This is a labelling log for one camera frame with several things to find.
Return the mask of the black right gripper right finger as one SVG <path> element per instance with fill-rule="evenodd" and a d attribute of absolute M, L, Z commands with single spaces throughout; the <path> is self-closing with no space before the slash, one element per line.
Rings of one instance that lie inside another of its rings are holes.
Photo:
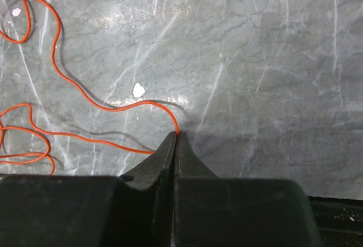
<path fill-rule="evenodd" d="M 175 147 L 177 246 L 321 246 L 308 197 L 294 181 L 220 178 L 186 133 Z"/>

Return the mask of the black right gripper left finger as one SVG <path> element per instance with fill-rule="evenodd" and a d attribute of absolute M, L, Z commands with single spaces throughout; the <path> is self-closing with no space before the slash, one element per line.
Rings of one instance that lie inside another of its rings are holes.
<path fill-rule="evenodd" d="M 2 246 L 169 246 L 177 136 L 121 176 L 1 176 Z"/>

